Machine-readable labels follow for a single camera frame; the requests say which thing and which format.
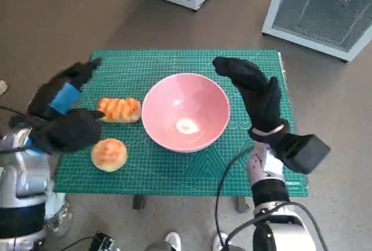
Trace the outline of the right robot hand black glove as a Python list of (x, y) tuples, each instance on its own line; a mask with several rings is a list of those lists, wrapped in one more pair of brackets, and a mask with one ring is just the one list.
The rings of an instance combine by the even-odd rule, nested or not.
[(276, 77), (267, 78), (257, 65), (243, 59), (218, 56), (213, 66), (241, 94), (254, 128), (270, 132), (281, 125), (281, 90)]

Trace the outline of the left robot hand blue tape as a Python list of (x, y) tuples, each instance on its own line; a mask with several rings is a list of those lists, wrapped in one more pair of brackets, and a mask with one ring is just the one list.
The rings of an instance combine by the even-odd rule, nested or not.
[(52, 121), (64, 116), (81, 94), (82, 87), (89, 82), (102, 59), (86, 63), (77, 62), (42, 84), (28, 105), (27, 114)]

